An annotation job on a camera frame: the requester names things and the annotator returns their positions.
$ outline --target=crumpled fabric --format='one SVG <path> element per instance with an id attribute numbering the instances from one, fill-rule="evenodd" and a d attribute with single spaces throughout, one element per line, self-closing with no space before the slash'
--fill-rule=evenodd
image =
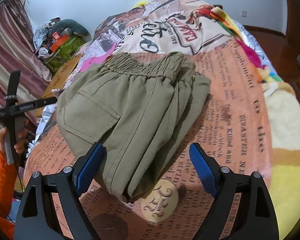
<path id="1" fill-rule="evenodd" d="M 39 141 L 40 135 L 44 132 L 46 125 L 48 124 L 51 117 L 53 116 L 56 106 L 57 106 L 57 104 L 52 104 L 52 105 L 47 105 L 44 107 L 44 109 L 42 111 L 41 119 L 37 126 L 35 139 L 28 144 L 28 151 L 26 153 L 26 158 L 29 157 L 30 153 L 32 152 L 32 149 L 34 148 L 36 143 Z"/>
<path id="2" fill-rule="evenodd" d="M 277 74 L 277 71 L 274 69 L 271 61 L 260 44 L 257 42 L 256 38 L 250 32 L 248 32 L 241 23 L 235 20 L 233 20 L 233 22 L 238 26 L 244 43 L 256 52 L 261 60 L 262 65 L 268 66 L 272 73 Z"/>
<path id="3" fill-rule="evenodd" d="M 36 50 L 40 48 L 45 36 L 49 33 L 50 29 L 54 26 L 54 24 L 55 22 L 49 22 L 44 25 L 41 25 L 38 29 L 36 29 L 35 34 L 33 36 L 33 44 Z"/>

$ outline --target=person's hand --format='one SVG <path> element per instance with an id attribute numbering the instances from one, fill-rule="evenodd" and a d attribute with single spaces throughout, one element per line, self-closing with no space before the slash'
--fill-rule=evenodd
<path id="1" fill-rule="evenodd" d="M 29 123 L 28 119 L 25 121 L 25 126 Z M 0 151 L 6 153 L 5 149 L 5 135 L 7 133 L 7 127 L 0 129 Z M 24 127 L 21 131 L 18 132 L 19 141 L 15 144 L 15 150 L 18 154 L 22 154 L 25 150 L 24 144 L 26 142 L 26 128 Z"/>

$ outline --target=pocket seam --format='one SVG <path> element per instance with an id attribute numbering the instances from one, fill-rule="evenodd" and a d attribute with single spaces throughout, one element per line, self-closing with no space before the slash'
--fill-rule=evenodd
<path id="1" fill-rule="evenodd" d="M 66 123 L 66 120 L 65 120 L 65 114 L 66 114 L 65 108 L 66 108 L 66 106 L 65 106 L 65 107 L 64 107 L 64 114 L 63 114 L 63 123 L 65 124 L 65 129 L 66 129 L 66 127 L 70 127 L 70 128 L 72 128 L 73 130 L 76 130 L 77 132 L 82 133 L 82 134 L 84 134 L 84 135 L 87 135 L 87 136 L 89 136 L 90 138 L 93 138 L 93 139 L 94 139 L 95 137 L 99 137 L 100 134 L 103 134 L 103 133 L 105 133 L 106 131 L 108 131 L 108 130 L 112 127 L 112 126 L 110 126 L 110 124 L 111 124 L 112 122 L 114 122 L 114 123 L 118 122 L 118 120 L 119 120 L 119 117 L 118 117 L 118 116 L 119 116 L 119 115 L 118 115 L 115 111 L 109 109 L 107 106 L 105 106 L 105 105 L 102 104 L 102 106 L 104 106 L 105 108 L 108 108 L 109 111 L 106 111 L 106 110 L 105 110 L 101 105 L 99 105 L 97 102 L 92 101 L 90 98 L 88 98 L 87 96 L 85 96 L 84 94 L 82 94 L 81 91 L 78 91 L 78 93 L 76 94 L 76 96 L 75 96 L 73 99 L 75 99 L 78 95 L 80 95 L 80 96 L 82 96 L 82 97 L 84 97 L 84 98 L 90 100 L 90 101 L 91 101 L 92 103 L 94 103 L 99 109 L 101 109 L 101 110 L 104 111 L 106 114 L 108 114 L 109 116 L 111 116 L 111 117 L 113 118 L 113 120 L 111 120 L 111 121 L 105 126 L 105 128 L 102 129 L 96 136 L 92 136 L 92 135 L 87 134 L 87 133 L 85 133 L 85 132 L 83 132 L 83 131 L 81 131 L 81 130 L 78 130 L 78 129 L 74 128 L 73 126 L 69 125 L 68 123 Z"/>
<path id="2" fill-rule="evenodd" d="M 117 78 L 117 77 L 119 76 L 119 74 L 118 74 L 118 73 L 116 73 L 116 74 L 117 74 L 116 76 L 112 77 L 111 79 L 109 79 L 109 80 L 107 80 L 105 83 L 103 83 L 103 84 L 97 89 L 97 91 L 94 92 L 94 93 L 92 94 L 92 96 L 94 96 L 94 95 L 99 91 L 99 89 L 102 88 L 105 84 L 107 84 L 108 82 L 110 82 L 110 81 L 112 81 L 113 79 Z"/>

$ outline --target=bed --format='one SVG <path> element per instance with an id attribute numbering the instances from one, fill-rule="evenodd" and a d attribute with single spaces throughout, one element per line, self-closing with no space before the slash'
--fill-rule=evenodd
<path id="1" fill-rule="evenodd" d="M 77 52 L 83 56 L 65 88 L 105 55 L 129 52 L 149 62 L 172 51 L 188 55 L 212 80 L 209 99 L 156 186 L 137 201 L 123 203 L 91 184 L 80 201 L 92 225 L 102 239 L 105 232 L 107 239 L 191 239 L 213 201 L 189 160 L 189 145 L 199 142 L 220 165 L 262 174 L 284 239 L 300 218 L 300 106 L 253 36 L 223 10 L 201 0 L 155 0 L 108 17 Z M 35 171 L 55 173 L 74 162 L 58 126 L 51 125 L 27 160 L 24 182 Z M 58 196 L 53 198 L 71 237 Z M 239 199 L 222 237 L 231 231 Z"/>

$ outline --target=elastic waistband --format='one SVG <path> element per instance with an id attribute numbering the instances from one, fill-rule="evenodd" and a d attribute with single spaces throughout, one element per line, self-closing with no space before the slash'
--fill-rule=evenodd
<path id="1" fill-rule="evenodd" d="M 172 81 L 177 79 L 189 82 L 195 70 L 195 64 L 180 52 L 169 53 L 164 58 L 151 63 L 141 63 L 129 53 L 119 53 L 104 62 L 103 65 L 121 74 L 149 78 L 167 77 Z"/>

